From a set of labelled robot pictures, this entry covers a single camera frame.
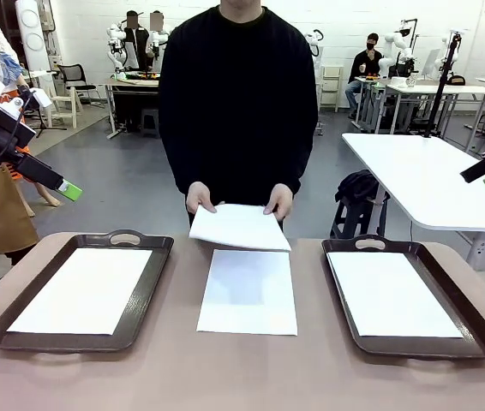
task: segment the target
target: person's right hand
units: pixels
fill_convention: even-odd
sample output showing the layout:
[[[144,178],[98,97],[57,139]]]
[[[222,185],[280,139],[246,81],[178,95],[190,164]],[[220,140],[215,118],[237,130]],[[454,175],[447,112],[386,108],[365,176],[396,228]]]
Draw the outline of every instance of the person's right hand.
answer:
[[[189,186],[186,206],[191,214],[196,214],[199,205],[210,212],[216,212],[212,201],[210,201],[210,190],[202,182],[194,182]]]

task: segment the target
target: mesh office chair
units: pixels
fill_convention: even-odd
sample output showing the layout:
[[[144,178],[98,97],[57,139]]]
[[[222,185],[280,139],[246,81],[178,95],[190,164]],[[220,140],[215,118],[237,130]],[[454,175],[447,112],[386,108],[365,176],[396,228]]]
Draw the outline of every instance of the mesh office chair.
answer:
[[[98,94],[98,98],[101,102],[101,96],[99,95],[98,89],[93,84],[87,84],[87,77],[85,76],[85,70],[80,64],[75,64],[73,66],[57,66],[60,69],[63,77],[63,84],[68,90],[73,87],[77,92],[87,92],[88,101],[90,102],[90,92],[95,91]]]

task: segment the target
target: tray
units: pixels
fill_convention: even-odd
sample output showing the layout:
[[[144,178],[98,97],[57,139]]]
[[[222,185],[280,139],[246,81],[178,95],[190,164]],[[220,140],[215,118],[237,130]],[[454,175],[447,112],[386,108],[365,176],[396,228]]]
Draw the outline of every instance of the tray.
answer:
[[[139,243],[111,241],[118,235],[132,235]],[[75,235],[51,262],[36,276],[21,294],[0,316],[0,349],[33,351],[40,353],[96,353],[117,352],[130,347],[141,328],[149,302],[159,282],[163,267],[168,259],[174,240],[170,237],[151,237],[132,230],[119,230],[107,235]],[[111,336],[80,334],[36,334],[7,332],[31,300],[56,274],[77,248],[135,248],[153,250],[140,280],[130,296],[117,328]]]
[[[363,240],[373,244],[362,248]],[[361,235],[351,240],[325,240],[322,242],[322,247],[325,256],[332,252],[404,254],[464,336],[464,338],[360,336],[339,285],[336,271],[326,257],[351,335],[362,351],[369,354],[422,360],[485,359],[485,319],[425,246],[416,242],[388,241],[377,235]]]

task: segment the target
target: power cord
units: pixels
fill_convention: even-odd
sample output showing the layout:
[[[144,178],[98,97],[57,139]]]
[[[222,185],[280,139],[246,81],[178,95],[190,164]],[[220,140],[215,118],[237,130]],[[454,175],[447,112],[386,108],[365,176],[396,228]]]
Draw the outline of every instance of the power cord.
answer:
[[[6,146],[4,146],[4,148],[0,152],[0,158],[9,149],[10,144],[12,144],[12,141],[14,140],[16,131],[18,130],[18,127],[20,126],[21,119],[23,118],[23,112],[27,108],[27,105],[29,104],[30,101],[31,101],[31,98],[28,98],[27,101],[24,103],[24,105],[21,107],[20,115],[18,116],[18,120],[16,121],[16,125],[15,125],[14,129],[12,130],[12,133],[10,134],[9,142],[6,144]]]

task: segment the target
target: person's left hand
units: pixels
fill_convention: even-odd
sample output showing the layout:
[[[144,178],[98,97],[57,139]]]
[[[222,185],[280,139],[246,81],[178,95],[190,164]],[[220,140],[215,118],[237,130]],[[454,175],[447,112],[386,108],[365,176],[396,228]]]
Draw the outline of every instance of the person's left hand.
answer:
[[[269,204],[267,204],[264,214],[275,213],[277,221],[283,221],[292,211],[292,202],[294,194],[284,184],[277,184],[273,187]]]

